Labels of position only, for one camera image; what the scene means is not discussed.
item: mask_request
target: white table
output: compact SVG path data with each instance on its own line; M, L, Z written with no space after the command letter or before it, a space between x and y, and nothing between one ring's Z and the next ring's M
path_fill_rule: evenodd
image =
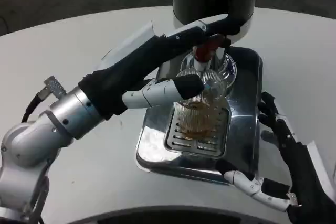
M165 6L70 18L1 37L2 134L21 120L48 76L55 75L69 91L102 56L150 19L157 34L173 29L172 8ZM278 98L303 142L318 142L330 169L336 161L335 31L335 20L256 8L249 33L235 44L252 48L263 58L263 89ZM53 100L48 98L37 112ZM45 223L160 205L213 207L289 223L286 214L235 188L140 170L135 146L144 113L133 110L114 116L61 151L49 172ZM261 141L260 149L261 174L286 182L287 171L275 147Z

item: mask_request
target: glass cup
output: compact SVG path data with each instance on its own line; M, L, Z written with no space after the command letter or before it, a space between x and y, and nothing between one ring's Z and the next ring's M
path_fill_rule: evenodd
M177 76L197 74L204 84L201 94L174 103L180 127L191 132L208 131L214 128L223 99L225 99L225 79L213 70L199 72L194 68L181 71Z

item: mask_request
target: robotic hand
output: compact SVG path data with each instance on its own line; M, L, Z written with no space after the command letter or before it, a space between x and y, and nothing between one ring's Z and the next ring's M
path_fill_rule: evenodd
M239 21L226 15L217 16L214 22L197 20L162 36L154 33L150 23L110 51L103 60L108 64L85 76L68 94L57 80L47 79L46 86L28 106L22 123L10 129L2 141L0 222L39 221L49 189L48 169L59 150L74 138L82 138L102 121L127 109L172 103L200 94L204 86L195 74L173 80L144 78L193 46L239 31ZM59 100L36 122L27 122L34 108L51 93Z
M227 161L216 168L238 189L255 200L280 211L286 211L294 224L336 223L336 190L323 166L314 142L298 142L287 117L275 98L263 92L258 107L262 124L272 129L278 140L281 157L287 164L292 187L267 178L239 171Z

